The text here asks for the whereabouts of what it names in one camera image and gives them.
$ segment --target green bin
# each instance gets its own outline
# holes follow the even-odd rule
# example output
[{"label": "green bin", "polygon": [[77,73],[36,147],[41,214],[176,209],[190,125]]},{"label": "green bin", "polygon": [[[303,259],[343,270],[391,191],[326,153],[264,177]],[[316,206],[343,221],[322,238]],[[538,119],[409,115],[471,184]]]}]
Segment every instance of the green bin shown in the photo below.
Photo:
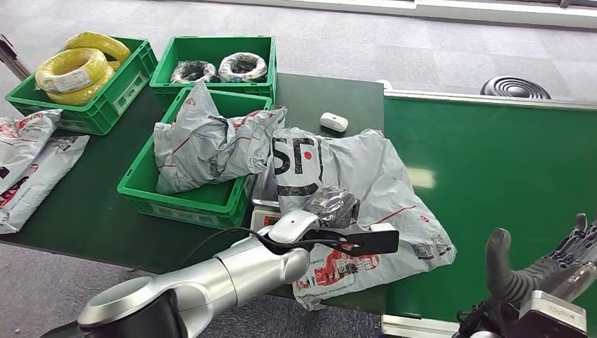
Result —
[{"label": "green bin", "polygon": [[10,102],[23,115],[46,109],[62,109],[58,127],[87,134],[105,135],[151,79],[158,61],[149,41],[113,37],[131,50],[131,56],[114,76],[84,106],[56,104],[43,90],[35,90],[35,76],[21,82],[8,95]]},{"label": "green bin", "polygon": [[166,47],[150,86],[158,97],[164,111],[170,107],[182,88],[194,83],[170,83],[170,76],[179,61],[207,61],[216,70],[222,60],[238,52],[259,55],[268,64],[265,82],[256,83],[207,83],[207,88],[266,96],[274,99],[276,91],[276,46],[274,37],[173,37]]},{"label": "green bin", "polygon": [[[184,88],[161,122],[171,123],[191,88]],[[272,100],[263,96],[210,90],[218,112],[226,118],[251,111],[270,109]],[[220,184],[206,184],[198,189],[164,195],[156,192],[158,169],[153,156],[153,136],[133,161],[118,184],[118,192],[146,215],[225,229],[240,226],[249,202],[255,175],[238,177]]]}]

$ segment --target gray plastic mailer bag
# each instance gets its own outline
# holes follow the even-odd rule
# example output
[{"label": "gray plastic mailer bag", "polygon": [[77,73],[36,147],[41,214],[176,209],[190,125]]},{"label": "gray plastic mailer bag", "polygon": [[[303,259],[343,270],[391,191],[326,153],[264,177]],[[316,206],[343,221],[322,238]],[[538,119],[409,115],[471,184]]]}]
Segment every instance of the gray plastic mailer bag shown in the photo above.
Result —
[{"label": "gray plastic mailer bag", "polygon": [[261,173],[268,167],[273,132],[284,127],[286,112],[281,107],[224,118],[203,81],[197,82],[176,121],[156,123],[153,129],[160,170],[156,191],[174,194]]},{"label": "gray plastic mailer bag", "polygon": [[274,172],[282,214],[302,209],[319,187],[339,186],[360,200],[349,232],[390,223],[400,231],[398,252],[350,257],[323,245],[311,251],[307,273],[293,283],[307,309],[321,299],[386,284],[452,264],[456,248],[433,213],[415,195],[392,143],[376,130],[342,139],[298,128],[274,132]]}]

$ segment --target black wrapped item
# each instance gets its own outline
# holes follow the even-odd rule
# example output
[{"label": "black wrapped item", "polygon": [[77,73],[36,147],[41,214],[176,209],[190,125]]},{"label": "black wrapped item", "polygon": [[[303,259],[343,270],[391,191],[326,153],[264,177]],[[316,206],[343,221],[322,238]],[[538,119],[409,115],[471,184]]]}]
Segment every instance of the black wrapped item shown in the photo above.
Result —
[{"label": "black wrapped item", "polygon": [[219,82],[215,66],[205,61],[180,61],[170,76],[170,83]]},{"label": "black wrapped item", "polygon": [[325,227],[346,229],[351,218],[356,220],[360,201],[341,187],[319,188],[303,206],[303,210],[316,214]]},{"label": "black wrapped item", "polygon": [[263,82],[267,73],[265,60],[253,53],[226,56],[218,70],[222,82]]}]

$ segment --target robotic arm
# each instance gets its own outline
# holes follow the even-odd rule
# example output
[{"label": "robotic arm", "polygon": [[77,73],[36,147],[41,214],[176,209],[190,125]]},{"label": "robotic arm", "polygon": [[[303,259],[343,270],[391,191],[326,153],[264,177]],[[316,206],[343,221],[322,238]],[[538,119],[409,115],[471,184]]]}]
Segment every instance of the robotic arm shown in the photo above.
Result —
[{"label": "robotic arm", "polygon": [[389,224],[346,235],[321,230],[323,225],[314,213],[292,211],[208,261],[101,292],[77,323],[42,337],[197,337],[227,309],[301,278],[315,243],[353,256],[398,250],[398,231]]}]

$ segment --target metal frame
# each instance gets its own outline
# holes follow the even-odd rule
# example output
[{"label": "metal frame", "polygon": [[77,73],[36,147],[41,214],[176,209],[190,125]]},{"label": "metal frame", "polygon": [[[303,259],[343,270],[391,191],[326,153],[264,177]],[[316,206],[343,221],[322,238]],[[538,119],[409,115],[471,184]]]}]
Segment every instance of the metal frame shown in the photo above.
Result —
[{"label": "metal frame", "polygon": [[560,100],[523,99],[518,97],[485,96],[471,94],[452,94],[440,92],[418,92],[410,90],[385,89],[384,98],[429,99],[459,102],[474,102],[480,104],[496,104],[509,106],[534,106],[542,108],[579,109],[597,111],[597,103]]},{"label": "metal frame", "polygon": [[451,338],[458,332],[458,323],[433,319],[414,319],[395,315],[382,316],[382,332],[405,338]]},{"label": "metal frame", "polygon": [[18,60],[13,44],[4,34],[0,34],[0,61],[21,81],[31,75],[27,67]]},{"label": "metal frame", "polygon": [[589,8],[560,8],[557,4],[536,4],[506,0],[206,0],[328,11],[350,11],[389,15],[448,18],[457,20],[522,23],[563,27],[597,28],[597,11]]}]

